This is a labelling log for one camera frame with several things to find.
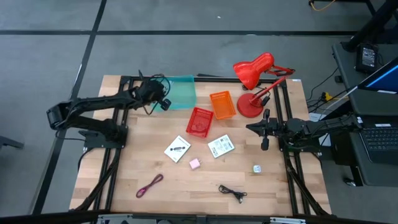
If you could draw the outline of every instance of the lamp base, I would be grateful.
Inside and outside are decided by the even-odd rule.
[[[246,93],[239,97],[236,107],[241,115],[247,118],[255,118],[261,114],[262,109],[264,109],[264,107],[261,106],[261,100],[257,100],[255,106],[250,103],[250,100],[254,97],[255,95],[253,93]]]

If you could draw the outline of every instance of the orange basket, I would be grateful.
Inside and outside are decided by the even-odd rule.
[[[236,115],[229,91],[210,94],[210,100],[217,119],[232,118]]]

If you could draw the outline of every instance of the laptop screen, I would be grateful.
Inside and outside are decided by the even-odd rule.
[[[366,85],[366,87],[398,92],[398,65],[382,74],[373,82]]]

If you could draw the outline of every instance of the white box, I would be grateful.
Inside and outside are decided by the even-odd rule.
[[[212,153],[214,158],[222,156],[223,154],[226,154],[227,152],[235,148],[228,135],[224,135],[207,145],[209,146],[210,152]]]
[[[164,151],[174,162],[178,162],[181,157],[188,151],[191,144],[184,140],[181,136],[177,136],[174,141]]]

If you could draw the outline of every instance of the red basket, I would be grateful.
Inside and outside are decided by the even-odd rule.
[[[201,138],[207,137],[214,113],[194,107],[187,126],[187,133]]]

